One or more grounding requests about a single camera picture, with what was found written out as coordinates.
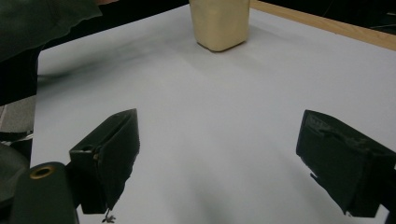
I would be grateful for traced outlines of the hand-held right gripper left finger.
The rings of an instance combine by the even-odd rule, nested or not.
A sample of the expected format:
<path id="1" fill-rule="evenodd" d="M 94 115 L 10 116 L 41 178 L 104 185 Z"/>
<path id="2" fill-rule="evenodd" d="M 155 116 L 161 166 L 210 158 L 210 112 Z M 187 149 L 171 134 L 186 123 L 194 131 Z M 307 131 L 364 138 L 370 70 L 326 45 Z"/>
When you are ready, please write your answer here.
<path id="1" fill-rule="evenodd" d="M 69 150 L 72 188 L 85 214 L 114 208 L 139 148 L 137 110 L 129 109 L 108 117 Z"/>

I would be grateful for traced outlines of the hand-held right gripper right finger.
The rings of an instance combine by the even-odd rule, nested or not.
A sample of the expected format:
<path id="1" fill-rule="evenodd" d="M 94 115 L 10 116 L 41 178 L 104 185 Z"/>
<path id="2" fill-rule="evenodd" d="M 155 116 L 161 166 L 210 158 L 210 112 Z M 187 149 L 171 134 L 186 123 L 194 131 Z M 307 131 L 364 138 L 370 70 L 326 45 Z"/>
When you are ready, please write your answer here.
<path id="1" fill-rule="evenodd" d="M 296 154 L 343 213 L 374 217 L 384 206 L 396 218 L 396 152 L 339 119 L 306 110 Z"/>

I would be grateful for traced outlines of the beige square holder cup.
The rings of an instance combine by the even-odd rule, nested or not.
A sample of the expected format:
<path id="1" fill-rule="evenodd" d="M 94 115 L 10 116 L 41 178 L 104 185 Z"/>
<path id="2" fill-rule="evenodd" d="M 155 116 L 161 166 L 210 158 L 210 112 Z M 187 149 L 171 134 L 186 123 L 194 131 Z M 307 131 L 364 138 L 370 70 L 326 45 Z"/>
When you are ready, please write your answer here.
<path id="1" fill-rule="evenodd" d="M 198 44 L 219 52 L 248 39 L 250 0 L 189 0 Z"/>

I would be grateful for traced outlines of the pale grey table sheet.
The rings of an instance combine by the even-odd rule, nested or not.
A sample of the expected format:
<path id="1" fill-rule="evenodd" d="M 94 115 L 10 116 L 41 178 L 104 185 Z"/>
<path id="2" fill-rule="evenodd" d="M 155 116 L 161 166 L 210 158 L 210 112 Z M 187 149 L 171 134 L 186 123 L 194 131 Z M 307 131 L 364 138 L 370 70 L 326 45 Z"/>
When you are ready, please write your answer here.
<path id="1" fill-rule="evenodd" d="M 258 10 L 214 53 L 180 7 L 44 50 L 33 163 L 65 162 L 135 109 L 140 152 L 117 224 L 384 224 L 344 215 L 295 148 L 305 110 L 396 150 L 396 51 Z"/>

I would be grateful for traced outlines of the wooden table board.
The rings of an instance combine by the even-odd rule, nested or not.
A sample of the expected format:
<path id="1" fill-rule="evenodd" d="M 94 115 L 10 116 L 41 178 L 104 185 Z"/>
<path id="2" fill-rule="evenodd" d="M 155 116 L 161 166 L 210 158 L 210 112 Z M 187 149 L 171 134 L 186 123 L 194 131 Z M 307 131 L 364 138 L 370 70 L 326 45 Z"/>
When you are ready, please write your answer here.
<path id="1" fill-rule="evenodd" d="M 337 35 L 343 35 L 381 48 L 396 51 L 396 35 L 322 18 L 294 9 L 265 3 L 260 0 L 250 0 L 250 7 L 290 21 L 296 21 Z"/>

